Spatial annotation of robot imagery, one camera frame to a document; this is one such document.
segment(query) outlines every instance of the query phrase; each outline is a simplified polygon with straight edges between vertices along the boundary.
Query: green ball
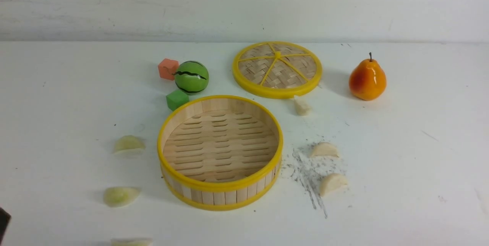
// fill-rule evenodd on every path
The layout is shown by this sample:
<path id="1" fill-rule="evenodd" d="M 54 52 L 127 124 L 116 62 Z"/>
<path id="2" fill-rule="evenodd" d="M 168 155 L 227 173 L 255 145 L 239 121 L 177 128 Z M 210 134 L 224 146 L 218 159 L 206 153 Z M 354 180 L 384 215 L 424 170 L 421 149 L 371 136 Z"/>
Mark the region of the green ball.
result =
<path id="1" fill-rule="evenodd" d="M 186 61 L 176 69 L 175 84 L 189 95 L 197 94 L 206 89 L 209 84 L 209 72 L 197 61 Z"/>

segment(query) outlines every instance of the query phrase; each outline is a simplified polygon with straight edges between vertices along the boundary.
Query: yellow rim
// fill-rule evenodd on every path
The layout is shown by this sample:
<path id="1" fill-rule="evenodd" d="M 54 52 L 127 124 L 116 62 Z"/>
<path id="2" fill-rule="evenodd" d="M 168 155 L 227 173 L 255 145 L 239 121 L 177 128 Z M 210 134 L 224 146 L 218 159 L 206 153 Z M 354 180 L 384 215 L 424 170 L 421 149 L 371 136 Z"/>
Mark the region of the yellow rim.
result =
<path id="1" fill-rule="evenodd" d="M 256 105 L 257 107 L 260 107 L 264 112 L 266 112 L 271 119 L 274 121 L 274 124 L 277 126 L 278 129 L 278 146 L 277 150 L 274 154 L 274 157 L 270 160 L 270 162 L 264 166 L 262 169 L 259 171 L 255 172 L 254 174 L 243 178 L 241 180 L 236 180 L 236 181 L 231 181 L 231 182 L 222 182 L 222 183 L 211 183 L 211 182 L 203 182 L 203 181 L 198 181 L 192 178 L 188 178 L 184 176 L 183 174 L 177 172 L 175 169 L 173 169 L 168 161 L 166 161 L 165 157 L 163 156 L 163 150 L 161 146 L 161 138 L 163 136 L 163 131 L 166 128 L 166 125 L 170 121 L 171 118 L 173 118 L 177 113 L 179 113 L 181 110 L 185 109 L 185 107 L 188 107 L 189 105 L 202 102 L 208 99 L 237 99 L 240 101 L 248 102 L 251 104 Z M 277 119 L 274 117 L 273 114 L 269 110 L 267 110 L 264 106 L 260 105 L 259 103 L 255 101 L 251 101 L 246 98 L 242 98 L 239 96 L 232 96 L 232 95 L 214 95 L 214 96 L 207 96 L 203 98 L 196 99 L 194 101 L 191 101 L 189 103 L 186 103 L 185 105 L 182 105 L 181 107 L 177 108 L 173 113 L 171 113 L 168 118 L 165 120 L 163 126 L 161 127 L 161 130 L 159 131 L 158 135 L 158 142 L 157 142 L 157 150 L 158 150 L 158 156 L 161 164 L 165 168 L 165 170 L 168 172 L 168 174 L 175 180 L 179 181 L 182 185 L 185 185 L 189 188 L 196 189 L 199 191 L 207 191 L 207 192 L 225 192 L 225 191 L 234 191 L 234 190 L 239 190 L 242 189 L 243 187 L 248 187 L 249 185 L 252 185 L 262 178 L 264 178 L 269 172 L 271 172 L 275 166 L 281 161 L 282 157 L 282 147 L 283 147 L 283 135 L 282 135 L 282 130 L 280 129 L 280 125 L 277 121 Z"/>
<path id="2" fill-rule="evenodd" d="M 272 65 L 269 68 L 269 71 L 267 71 L 267 73 L 265 74 L 265 77 L 263 78 L 263 80 L 260 84 L 254 84 L 254 83 L 250 82 L 250 80 L 246 79 L 246 77 L 243 76 L 243 74 L 241 74 L 241 72 L 239 70 L 239 63 L 242 61 L 245 61 L 245 60 L 240 60 L 240 58 L 249 49 L 252 49 L 252 48 L 255 48 L 259 45 L 264 45 L 264 44 L 268 44 L 270 46 L 270 48 L 272 49 L 272 51 L 275 51 L 275 50 L 271 44 L 287 44 L 287 45 L 302 49 L 305 53 L 304 54 L 291 54 L 291 55 L 282 56 L 282 55 L 280 55 L 279 52 L 276 52 L 276 56 L 263 56 L 263 57 L 256 57 L 256 58 L 275 58 L 274 62 L 272 64 L 276 63 L 277 60 L 280 60 L 281 62 L 285 63 L 290 68 L 292 68 L 295 72 L 297 72 L 297 74 L 299 74 L 305 80 L 308 80 L 306 77 L 304 77 L 304 75 L 299 70 L 296 70 L 292 65 L 290 65 L 287 61 L 283 60 L 282 58 L 283 57 L 291 57 L 291 56 L 311 56 L 314 59 L 314 62 L 316 63 L 316 74 L 314 75 L 314 77 L 309 79 L 309 81 L 307 83 L 305 83 L 301 86 L 294 87 L 294 88 L 270 88 L 270 87 L 262 86 L 264 79 L 266 79 L 266 77 L 269 74 L 269 71 L 271 70 L 271 67 L 273 66 Z M 309 91 L 312 91 L 319 84 L 319 81 L 321 81 L 322 73 L 323 73 L 323 68 L 321 66 L 321 63 L 319 61 L 319 58 L 316 57 L 316 55 L 314 55 L 314 53 L 312 53 L 311 51 L 309 51 L 308 49 L 306 49 L 300 45 L 292 44 L 290 42 L 284 42 L 284 41 L 268 41 L 268 42 L 266 41 L 266 42 L 259 42 L 258 44 L 252 44 L 252 45 L 244 48 L 243 50 L 241 50 L 236 55 L 236 57 L 234 57 L 234 61 L 233 61 L 233 76 L 234 76 L 234 79 L 236 80 L 236 82 L 239 84 L 239 86 L 241 86 L 245 91 L 248 91 L 252 94 L 262 96 L 265 98 L 289 99 L 289 98 L 293 98 L 294 95 L 299 95 L 299 96 L 304 95 L 304 94 L 308 93 Z"/>
<path id="3" fill-rule="evenodd" d="M 264 196 L 264 194 L 266 194 L 270 190 L 270 188 L 275 184 L 275 182 L 277 181 L 279 173 L 280 173 L 280 168 L 278 169 L 275 177 L 272 179 L 270 184 L 267 187 L 265 187 L 261 192 L 256 194 L 255 196 L 250 197 L 249 199 L 246 199 L 245 201 L 242 201 L 242 202 L 239 202 L 236 204 L 226 204 L 226 205 L 209 205 L 209 204 L 202 204 L 202 203 L 192 201 L 188 198 L 183 197 L 183 195 L 181 195 L 177 191 L 175 191 L 175 189 L 173 189 L 173 187 L 171 187 L 169 185 L 169 183 L 166 179 L 165 179 L 165 183 L 166 183 L 166 186 L 168 187 L 168 189 L 170 189 L 170 192 L 174 196 L 176 196 L 178 199 L 180 199 L 181 201 L 185 202 L 186 204 L 188 204 L 192 207 L 196 207 L 196 208 L 204 209 L 204 210 L 209 210 L 209 211 L 229 211 L 229 210 L 234 210 L 234 209 L 238 209 L 238 208 L 247 206 L 247 205 L 257 201 L 258 199 L 260 199 L 260 197 Z"/>

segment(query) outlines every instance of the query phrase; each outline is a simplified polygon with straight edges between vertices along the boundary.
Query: woven bamboo lid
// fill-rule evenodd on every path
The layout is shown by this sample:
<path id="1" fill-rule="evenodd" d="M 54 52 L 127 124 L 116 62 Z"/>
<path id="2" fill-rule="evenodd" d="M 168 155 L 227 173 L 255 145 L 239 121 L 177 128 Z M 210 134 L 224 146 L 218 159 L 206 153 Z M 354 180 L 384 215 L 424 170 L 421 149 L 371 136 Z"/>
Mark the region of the woven bamboo lid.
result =
<path id="1" fill-rule="evenodd" d="M 321 79 L 319 59 L 306 48 L 282 41 L 261 42 L 234 58 L 236 82 L 255 95 L 287 99 L 312 91 Z"/>

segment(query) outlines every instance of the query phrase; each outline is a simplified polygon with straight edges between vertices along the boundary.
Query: bamboo steamer basket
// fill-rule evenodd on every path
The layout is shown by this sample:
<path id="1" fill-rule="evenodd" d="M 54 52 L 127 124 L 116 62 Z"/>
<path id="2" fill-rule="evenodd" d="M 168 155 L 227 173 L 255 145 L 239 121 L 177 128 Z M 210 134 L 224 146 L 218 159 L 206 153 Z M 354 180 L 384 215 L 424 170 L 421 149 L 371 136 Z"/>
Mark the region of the bamboo steamer basket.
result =
<path id="1" fill-rule="evenodd" d="M 246 91 L 258 96 L 289 99 L 312 91 L 321 81 L 322 66 L 308 49 L 290 42 L 252 44 L 233 61 L 233 76 Z"/>
<path id="2" fill-rule="evenodd" d="M 177 108 L 157 142 L 170 191 L 191 206 L 216 211 L 262 197 L 278 177 L 282 146 L 280 126 L 265 107 L 229 95 Z"/>

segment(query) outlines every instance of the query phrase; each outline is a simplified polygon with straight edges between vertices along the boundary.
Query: white wall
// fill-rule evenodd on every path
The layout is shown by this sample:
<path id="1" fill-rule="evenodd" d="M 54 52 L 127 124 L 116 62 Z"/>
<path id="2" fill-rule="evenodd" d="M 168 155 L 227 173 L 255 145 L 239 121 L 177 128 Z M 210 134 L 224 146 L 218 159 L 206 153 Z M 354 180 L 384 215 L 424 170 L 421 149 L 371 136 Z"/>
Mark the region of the white wall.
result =
<path id="1" fill-rule="evenodd" d="M 489 41 L 489 0 L 0 0 L 3 40 Z"/>

